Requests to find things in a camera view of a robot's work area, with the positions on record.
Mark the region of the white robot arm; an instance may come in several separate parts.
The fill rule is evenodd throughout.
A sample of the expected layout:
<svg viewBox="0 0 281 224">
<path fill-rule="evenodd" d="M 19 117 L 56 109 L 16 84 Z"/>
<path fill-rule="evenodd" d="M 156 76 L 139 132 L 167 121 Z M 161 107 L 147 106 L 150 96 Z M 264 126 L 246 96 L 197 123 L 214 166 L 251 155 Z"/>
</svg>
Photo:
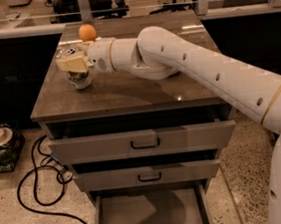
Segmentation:
<svg viewBox="0 0 281 224">
<path fill-rule="evenodd" d="M 179 38 L 161 27 L 146 27 L 135 39 L 99 38 L 63 52 L 65 72 L 126 71 L 143 79 L 165 79 L 179 70 L 235 109 L 278 134 L 270 170 L 268 224 L 281 224 L 281 76 Z"/>
</svg>

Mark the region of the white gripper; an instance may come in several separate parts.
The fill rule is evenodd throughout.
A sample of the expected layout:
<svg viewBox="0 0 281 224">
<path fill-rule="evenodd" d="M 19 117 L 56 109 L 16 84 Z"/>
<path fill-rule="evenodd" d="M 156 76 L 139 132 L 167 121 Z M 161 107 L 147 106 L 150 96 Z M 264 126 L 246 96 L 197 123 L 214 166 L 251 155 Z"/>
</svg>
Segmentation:
<svg viewBox="0 0 281 224">
<path fill-rule="evenodd" d="M 65 72 L 85 73 L 90 67 L 94 66 L 95 70 L 100 73 L 109 73 L 114 71 L 111 61 L 111 47 L 114 38 L 101 38 L 95 42 L 80 42 L 76 44 L 78 51 L 88 54 L 73 54 L 69 57 L 62 57 L 56 61 L 60 70 Z"/>
</svg>

